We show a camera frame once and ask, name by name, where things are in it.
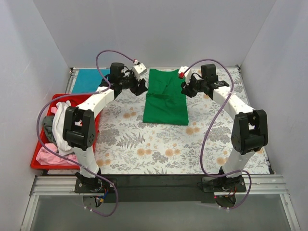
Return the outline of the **green t shirt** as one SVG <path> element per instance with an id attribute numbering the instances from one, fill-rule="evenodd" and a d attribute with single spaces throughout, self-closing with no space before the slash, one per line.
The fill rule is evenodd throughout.
<path id="1" fill-rule="evenodd" d="M 178 78 L 178 70 L 150 70 L 144 123 L 188 125 L 186 96 L 181 93 L 182 83 L 183 80 Z"/>

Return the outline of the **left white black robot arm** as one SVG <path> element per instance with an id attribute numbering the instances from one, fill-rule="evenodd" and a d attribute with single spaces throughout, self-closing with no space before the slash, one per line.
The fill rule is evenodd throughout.
<path id="1" fill-rule="evenodd" d="M 146 81 L 141 77 L 146 71 L 145 65 L 138 61 L 128 70 L 123 63 L 112 63 L 109 74 L 95 93 L 83 103 L 67 107 L 65 111 L 63 139 L 72 147 L 80 164 L 77 178 L 93 193 L 100 191 L 103 186 L 98 177 L 101 171 L 93 149 L 97 135 L 95 119 L 122 90 L 129 89 L 136 96 L 146 92 Z"/>

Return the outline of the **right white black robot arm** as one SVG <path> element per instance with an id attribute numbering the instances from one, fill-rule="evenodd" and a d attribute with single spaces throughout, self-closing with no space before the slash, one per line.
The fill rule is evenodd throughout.
<path id="1" fill-rule="evenodd" d="M 202 65 L 198 78 L 187 66 L 179 69 L 178 76 L 184 80 L 182 94 L 190 98 L 198 93 L 206 94 L 233 120 L 230 156 L 218 174 L 205 174 L 201 183 L 203 191 L 230 193 L 240 189 L 244 192 L 243 169 L 249 159 L 268 144 L 266 112 L 252 108 L 233 94 L 234 84 L 219 80 L 214 64 Z"/>

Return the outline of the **folded teal t shirt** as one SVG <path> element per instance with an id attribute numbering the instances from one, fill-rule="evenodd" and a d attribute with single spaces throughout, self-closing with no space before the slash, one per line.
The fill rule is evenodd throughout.
<path id="1" fill-rule="evenodd" d="M 75 80 L 72 93 L 95 92 L 101 84 L 102 77 L 97 69 L 79 69 Z"/>

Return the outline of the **floral tablecloth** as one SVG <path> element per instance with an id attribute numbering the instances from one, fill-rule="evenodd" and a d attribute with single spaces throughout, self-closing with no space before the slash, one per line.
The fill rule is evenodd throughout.
<path id="1" fill-rule="evenodd" d="M 146 96 L 124 90 L 101 113 L 95 158 L 103 174 L 216 174 L 232 151 L 233 120 L 203 93 L 186 126 L 143 122 Z"/>

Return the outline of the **grey garment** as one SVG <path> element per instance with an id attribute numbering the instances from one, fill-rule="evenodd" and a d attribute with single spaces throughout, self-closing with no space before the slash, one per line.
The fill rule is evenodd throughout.
<path id="1" fill-rule="evenodd" d="M 50 143 L 53 143 L 55 146 L 57 146 L 57 141 L 59 140 L 60 130 L 56 126 L 56 123 L 53 122 L 54 116 L 46 116 L 43 119 L 43 130 L 45 133 L 45 136 L 47 137 L 47 140 Z"/>

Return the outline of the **white garment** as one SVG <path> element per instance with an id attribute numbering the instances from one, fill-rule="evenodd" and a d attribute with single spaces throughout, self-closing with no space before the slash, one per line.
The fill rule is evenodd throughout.
<path id="1" fill-rule="evenodd" d="M 54 114 L 52 133 L 58 148 L 58 153 L 61 156 L 66 156 L 73 152 L 72 147 L 63 139 L 65 111 L 69 106 L 71 106 L 71 102 L 66 101 L 58 102 L 56 106 L 51 108 L 51 112 Z"/>

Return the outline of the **pink garment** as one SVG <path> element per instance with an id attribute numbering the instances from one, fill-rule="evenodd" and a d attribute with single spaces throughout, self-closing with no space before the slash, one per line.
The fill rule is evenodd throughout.
<path id="1" fill-rule="evenodd" d="M 47 143 L 45 145 L 53 152 L 59 154 L 58 148 L 53 143 Z M 77 162 L 77 157 L 75 154 L 68 154 L 65 157 Z M 77 164 L 71 161 L 67 161 L 63 158 L 55 156 L 54 154 L 46 150 L 44 147 L 41 147 L 40 150 L 38 151 L 38 154 L 36 156 L 36 161 L 38 161 L 38 163 L 40 163 L 41 165 L 49 165 L 49 166 L 77 166 Z"/>

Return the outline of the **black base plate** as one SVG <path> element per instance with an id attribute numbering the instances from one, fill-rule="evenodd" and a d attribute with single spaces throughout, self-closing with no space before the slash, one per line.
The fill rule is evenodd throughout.
<path id="1" fill-rule="evenodd" d="M 117 188 L 119 202 L 214 203 L 215 193 L 244 193 L 244 179 L 237 181 L 204 175 L 105 175 Z"/>

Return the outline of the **aluminium rail frame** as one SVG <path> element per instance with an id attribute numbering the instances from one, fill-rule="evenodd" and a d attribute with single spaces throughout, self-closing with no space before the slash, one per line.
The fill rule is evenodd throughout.
<path id="1" fill-rule="evenodd" d="M 273 174 L 253 174 L 251 175 L 252 187 L 250 195 L 253 194 L 278 194 L 282 200 L 283 207 L 291 230 L 299 231 L 300 226 L 297 221 L 289 190 L 282 175 Z M 75 176 L 36 176 L 30 191 L 30 199 L 21 225 L 22 231 L 28 231 L 34 217 L 35 208 L 40 195 L 84 195 L 90 196 L 90 192 L 75 192 L 81 188 Z"/>

